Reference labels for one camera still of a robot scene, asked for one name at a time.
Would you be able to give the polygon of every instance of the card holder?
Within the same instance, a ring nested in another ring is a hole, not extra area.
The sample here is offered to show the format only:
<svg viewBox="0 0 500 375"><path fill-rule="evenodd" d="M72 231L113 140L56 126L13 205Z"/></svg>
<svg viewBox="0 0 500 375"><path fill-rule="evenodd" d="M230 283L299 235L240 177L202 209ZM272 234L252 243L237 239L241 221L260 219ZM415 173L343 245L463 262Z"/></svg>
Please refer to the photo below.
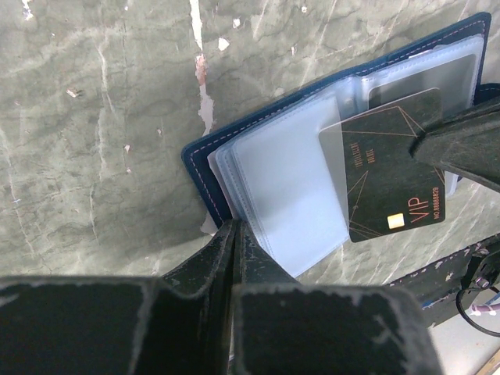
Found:
<svg viewBox="0 0 500 375"><path fill-rule="evenodd" d="M356 97L355 93L357 91L359 78L358 77L347 77L344 80L341 80L335 84L332 84L328 88L324 89L322 92L322 96L329 95L329 93L334 93L336 98L338 111L340 113L341 119L347 119L349 117L354 116L358 109L355 107ZM314 95L308 99L307 102L311 102L315 100ZM306 105L307 102L301 102L300 106ZM280 116L288 116L289 113L295 111L294 106L290 109L283 111ZM272 126L272 123L276 122L279 117L269 120L267 122L261 123L258 127L254 127L251 130L247 130L238 136L246 137L249 133L253 131L257 131L260 127L268 127ZM210 168L213 171L216 179L223 190L224 196L228 205L230 206L231 213L233 218L241 218L247 219L247 215L244 212L242 206L239 201L245 199L244 196L240 196L236 192L236 187L240 187L242 185L241 178L238 174L238 168L234 163L234 157L232 156L230 149L233 147L234 142L230 141L224 146L221 146L216 151L212 152L209 155L209 164ZM227 180L230 179L230 171L232 173L231 180L232 182L226 182L223 179L223 174L221 170L224 169L226 172Z"/></svg>
<svg viewBox="0 0 500 375"><path fill-rule="evenodd" d="M242 202L257 240L292 276L348 238L317 137L340 120L335 92L341 86L332 85L216 152L223 179L233 187L229 192Z"/></svg>
<svg viewBox="0 0 500 375"><path fill-rule="evenodd" d="M226 199L224 198L224 193L217 183L214 173L209 167L208 155L214 152L218 147L233 139L243 131L252 129L263 121L279 116L283 111L297 105L304 98L314 95L318 91L323 90L330 84L343 78L353 75L364 77L374 71L378 71L387 66L392 66L398 62L407 60L410 56L418 55L421 52L431 50L436 47L436 45L449 45L453 42L461 41L467 37L478 34L482 35L484 39L484 48L477 74L477 81L479 81L490 22L491 15L484 12L478 13L466 20L460 21L428 37L422 38L415 43L405 46L404 48L400 48L398 51L380 57L379 59L375 59L372 62L325 77L322 80L310 84L309 86L304 87L303 89L300 89L289 96L282 98L267 107L245 116L231 125L186 146L182 151L182 159L187 171L200 191L200 195L206 203L216 225L220 226L224 220L231 218L231 212L228 204L226 203ZM486 96L488 94L493 94L494 91L481 91L481 89L478 89L477 93L481 93L483 96Z"/></svg>
<svg viewBox="0 0 500 375"><path fill-rule="evenodd" d="M473 93L476 89L477 71L483 47L484 39L481 36L468 37L448 46L436 47L433 50L429 50L425 55L419 55L413 59L398 62L393 66L383 68L368 76L348 77L336 84L332 84L331 86L335 86L333 90L336 93L337 103L339 104L341 120L346 120L368 109L430 88L440 89L444 98L445 116L450 116L462 109L469 108L472 105ZM462 79L456 80L457 76L462 77ZM246 133L244 132L238 137L244 137ZM343 188L345 186L345 169L341 134L339 133L338 136L340 137L337 145L339 155L336 158L338 159L338 166L336 168L337 172L335 173L334 184L339 201L347 217L345 211L347 209L347 195ZM245 198L241 196L237 198L231 197L229 189L233 190L233 196L236 195L236 192L233 186L230 185L228 187L222 178L215 153L213 152L209 155L210 168L221 186L231 214L233 218L246 219L247 216L239 204L239 200ZM219 153L221 155L224 154L224 157L220 158L219 164L222 165L225 163L227 170L236 171L238 169L234 165L234 161L228 158L226 148L222 147ZM456 188L458 177L452 173L446 173L445 177L448 194L450 195Z"/></svg>

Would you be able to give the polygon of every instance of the card chip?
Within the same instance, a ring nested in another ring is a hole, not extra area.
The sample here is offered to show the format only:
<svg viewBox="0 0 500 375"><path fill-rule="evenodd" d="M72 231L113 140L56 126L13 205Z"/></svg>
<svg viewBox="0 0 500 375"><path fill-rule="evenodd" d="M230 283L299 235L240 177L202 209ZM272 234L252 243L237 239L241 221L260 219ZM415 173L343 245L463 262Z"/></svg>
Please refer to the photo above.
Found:
<svg viewBox="0 0 500 375"><path fill-rule="evenodd" d="M387 222L389 223L389 229L395 229L405 226L405 217L402 213L396 213L395 215L390 215L387 217Z"/></svg>

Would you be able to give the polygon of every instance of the blue card holder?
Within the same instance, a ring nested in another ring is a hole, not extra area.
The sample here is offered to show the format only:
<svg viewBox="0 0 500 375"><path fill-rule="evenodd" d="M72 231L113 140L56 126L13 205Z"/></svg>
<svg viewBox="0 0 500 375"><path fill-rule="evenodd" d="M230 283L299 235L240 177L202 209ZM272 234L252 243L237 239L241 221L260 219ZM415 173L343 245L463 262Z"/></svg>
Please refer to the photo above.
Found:
<svg viewBox="0 0 500 375"><path fill-rule="evenodd" d="M477 74L474 104L476 105L499 96L500 84L479 85L490 23L491 15L489 13L478 13L371 62L324 77L184 147L181 153L184 165L195 182L215 224L220 227L223 221L230 219L232 215L223 191L210 169L209 154L241 132L258 125L264 120L272 118L272 116L280 115L285 109L289 109L293 105L300 105L303 99L317 93L334 82L348 76L364 77L422 52L430 51L439 45L450 45L474 35L481 35L484 39L484 47Z"/></svg>

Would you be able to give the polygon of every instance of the black wire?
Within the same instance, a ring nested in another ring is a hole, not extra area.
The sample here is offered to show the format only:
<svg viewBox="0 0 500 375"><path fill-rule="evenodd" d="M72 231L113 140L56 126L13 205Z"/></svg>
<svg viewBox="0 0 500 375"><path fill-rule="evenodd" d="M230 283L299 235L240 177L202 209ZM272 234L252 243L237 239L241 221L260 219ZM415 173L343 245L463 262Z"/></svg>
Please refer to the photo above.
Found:
<svg viewBox="0 0 500 375"><path fill-rule="evenodd" d="M484 334L489 334L490 336L495 336L496 338L500 338L500 332L494 332L493 330L487 330L486 328L483 328L482 326L480 326L479 324L477 324L476 322L474 322L472 319L470 319L467 316L467 314L466 314L466 312L465 312L465 310L463 309L463 306L462 306L462 297L466 293L466 291L485 291L486 289L488 289L488 288L486 287L486 288L479 289L479 288L476 288L476 287L468 287L467 289L462 289L461 291L459 291L456 294L456 300L455 300L456 308L457 308L457 310L459 310L459 314L462 316L462 318L465 319L465 321L468 324L470 324L472 327L476 328L478 331L480 331L480 332L482 332Z"/></svg>

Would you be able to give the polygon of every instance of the marble surface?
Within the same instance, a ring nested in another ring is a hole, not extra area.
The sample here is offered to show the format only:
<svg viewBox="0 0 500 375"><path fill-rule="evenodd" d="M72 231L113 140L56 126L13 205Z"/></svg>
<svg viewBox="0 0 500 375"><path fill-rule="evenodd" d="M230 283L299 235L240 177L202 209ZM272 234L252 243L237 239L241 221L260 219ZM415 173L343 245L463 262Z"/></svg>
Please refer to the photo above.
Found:
<svg viewBox="0 0 500 375"><path fill-rule="evenodd" d="M479 11L483 81L500 81L494 0L2 0L0 275L171 270L209 239L185 144ZM299 279L387 282L499 215L500 195L463 181L445 223L347 243Z"/></svg>

